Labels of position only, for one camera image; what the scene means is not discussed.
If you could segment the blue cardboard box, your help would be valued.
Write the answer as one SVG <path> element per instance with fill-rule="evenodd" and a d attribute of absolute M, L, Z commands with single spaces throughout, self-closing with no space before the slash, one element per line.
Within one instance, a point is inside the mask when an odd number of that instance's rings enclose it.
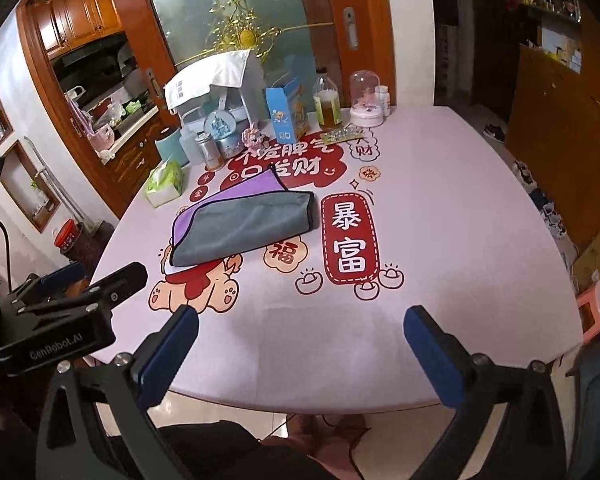
<path fill-rule="evenodd" d="M 295 144 L 309 129 L 298 77 L 283 77 L 265 89 L 265 101 L 278 144 Z"/>

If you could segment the teal cylindrical container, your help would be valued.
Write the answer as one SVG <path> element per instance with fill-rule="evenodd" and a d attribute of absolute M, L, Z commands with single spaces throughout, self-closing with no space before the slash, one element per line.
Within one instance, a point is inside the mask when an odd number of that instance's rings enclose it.
<path fill-rule="evenodd" d="M 180 129 L 174 129 L 170 132 L 163 130 L 162 137 L 155 140 L 155 146 L 164 162 L 172 160 L 172 162 L 177 162 L 181 167 L 184 167 L 189 163 L 189 159 L 181 146 L 180 140 Z"/>

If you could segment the purple and grey towel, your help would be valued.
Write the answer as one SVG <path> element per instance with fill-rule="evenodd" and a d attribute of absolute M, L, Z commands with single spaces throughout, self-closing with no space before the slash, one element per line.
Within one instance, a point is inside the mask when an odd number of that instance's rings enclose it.
<path fill-rule="evenodd" d="M 274 166 L 178 214 L 169 263 L 198 266 L 263 248 L 314 229 L 315 197 L 287 188 Z"/>

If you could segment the pink printed tablecloth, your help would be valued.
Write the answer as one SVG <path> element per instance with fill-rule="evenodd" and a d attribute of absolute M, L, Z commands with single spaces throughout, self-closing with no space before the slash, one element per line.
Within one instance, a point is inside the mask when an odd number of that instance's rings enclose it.
<path fill-rule="evenodd" d="M 314 229 L 195 269 L 169 260 L 190 220 L 239 182 L 309 192 Z M 317 134 L 215 172 L 184 193 L 137 196 L 97 272 L 138 261 L 145 288 L 114 310 L 102 362 L 136 349 L 180 304 L 200 316 L 173 389 L 259 411 L 369 413 L 434 402 L 403 336 L 420 304 L 470 352 L 524 367 L 582 340 L 576 297 L 528 194 L 478 132 L 447 107 L 395 110 L 363 139 Z"/>

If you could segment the white appliance under bag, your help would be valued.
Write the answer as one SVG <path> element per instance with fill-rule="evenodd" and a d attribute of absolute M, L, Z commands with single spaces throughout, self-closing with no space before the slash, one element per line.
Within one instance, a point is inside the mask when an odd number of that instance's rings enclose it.
<path fill-rule="evenodd" d="M 181 117 L 184 124 L 193 124 L 202 128 L 206 117 L 218 110 L 221 104 L 219 94 L 207 94 L 200 98 L 190 99 L 176 108 L 176 114 Z M 236 122 L 244 122 L 248 119 L 247 112 L 238 94 L 229 93 L 224 100 L 223 110 L 232 114 Z"/>

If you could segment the small white pill bottle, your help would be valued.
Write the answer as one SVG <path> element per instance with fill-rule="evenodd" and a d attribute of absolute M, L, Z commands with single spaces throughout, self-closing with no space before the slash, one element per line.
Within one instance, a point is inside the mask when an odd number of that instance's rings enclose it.
<path fill-rule="evenodd" d="M 388 118 L 391 114 L 390 93 L 387 86 L 381 84 L 375 88 L 375 94 L 378 104 L 382 110 L 382 116 Z"/>

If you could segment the translucent plastic bottle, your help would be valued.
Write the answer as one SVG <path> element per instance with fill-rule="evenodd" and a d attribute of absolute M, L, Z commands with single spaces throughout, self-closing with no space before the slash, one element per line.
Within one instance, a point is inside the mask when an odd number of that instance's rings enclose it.
<path fill-rule="evenodd" d="M 191 132 L 185 122 L 181 124 L 180 144 L 192 166 L 199 166 L 204 162 L 204 155 L 201 154 L 198 146 L 196 133 Z"/>

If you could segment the wooden sliding glass door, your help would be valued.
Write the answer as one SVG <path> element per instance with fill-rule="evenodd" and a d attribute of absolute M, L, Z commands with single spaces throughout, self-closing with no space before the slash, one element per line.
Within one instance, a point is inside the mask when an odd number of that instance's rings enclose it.
<path fill-rule="evenodd" d="M 164 86 L 180 70 L 225 51 L 253 50 L 266 84 L 289 75 L 312 87 L 324 67 L 340 102 L 353 102 L 351 76 L 372 70 L 396 85 L 389 0 L 114 0 L 159 116 Z"/>

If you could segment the pink plastic stool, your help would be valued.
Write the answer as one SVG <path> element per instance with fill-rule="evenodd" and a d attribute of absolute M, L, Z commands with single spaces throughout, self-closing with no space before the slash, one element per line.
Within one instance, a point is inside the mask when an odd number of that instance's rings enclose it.
<path fill-rule="evenodd" d="M 600 279 L 577 296 L 577 307 L 583 332 L 583 343 L 589 344 L 600 335 Z"/>

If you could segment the pill blister pack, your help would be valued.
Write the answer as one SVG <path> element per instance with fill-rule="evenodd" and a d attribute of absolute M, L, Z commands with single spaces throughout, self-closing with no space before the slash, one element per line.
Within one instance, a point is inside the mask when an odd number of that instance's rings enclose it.
<path fill-rule="evenodd" d="M 364 138 L 365 131 L 357 126 L 335 129 L 321 134 L 321 140 L 325 145 L 339 144 Z"/>

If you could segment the red bucket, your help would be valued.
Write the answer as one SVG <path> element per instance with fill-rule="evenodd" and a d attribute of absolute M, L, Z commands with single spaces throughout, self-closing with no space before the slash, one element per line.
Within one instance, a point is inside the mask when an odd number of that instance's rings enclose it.
<path fill-rule="evenodd" d="M 57 230 L 54 237 L 54 245 L 61 252 L 68 252 L 73 246 L 82 231 L 82 223 L 73 218 L 67 219 L 65 223 Z"/>

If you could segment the wooden kitchen cabinets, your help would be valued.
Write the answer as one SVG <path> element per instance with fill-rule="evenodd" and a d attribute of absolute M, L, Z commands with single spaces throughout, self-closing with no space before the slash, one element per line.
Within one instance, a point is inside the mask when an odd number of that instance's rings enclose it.
<path fill-rule="evenodd" d="M 23 0 L 18 32 L 60 140 L 116 217 L 130 206 L 175 129 L 137 63 L 114 0 Z"/>

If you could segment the glass dome pink base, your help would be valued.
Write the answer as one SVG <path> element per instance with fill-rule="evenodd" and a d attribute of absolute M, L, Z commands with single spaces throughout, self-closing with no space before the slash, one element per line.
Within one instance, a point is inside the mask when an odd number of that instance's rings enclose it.
<path fill-rule="evenodd" d="M 362 128 L 374 128 L 384 122 L 384 112 L 376 88 L 379 77 L 371 70 L 357 70 L 350 76 L 350 121 Z"/>

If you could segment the white paper bag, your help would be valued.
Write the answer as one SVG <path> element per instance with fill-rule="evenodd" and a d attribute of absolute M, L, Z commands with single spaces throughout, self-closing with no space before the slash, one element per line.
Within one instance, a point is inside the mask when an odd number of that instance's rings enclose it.
<path fill-rule="evenodd" d="M 213 89 L 236 89 L 250 122 L 268 118 L 264 71 L 256 52 L 227 51 L 202 58 L 183 68 L 164 86 L 166 109 L 172 115 L 188 101 L 202 98 Z"/>

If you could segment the blue snow globe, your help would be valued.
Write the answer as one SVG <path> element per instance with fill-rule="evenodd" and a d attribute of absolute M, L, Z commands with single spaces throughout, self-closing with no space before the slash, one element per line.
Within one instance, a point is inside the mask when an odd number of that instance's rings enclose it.
<path fill-rule="evenodd" d="M 235 117 L 226 110 L 214 110 L 204 121 L 204 131 L 212 136 L 221 155 L 231 159 L 244 150 L 242 135 L 238 132 Z"/>

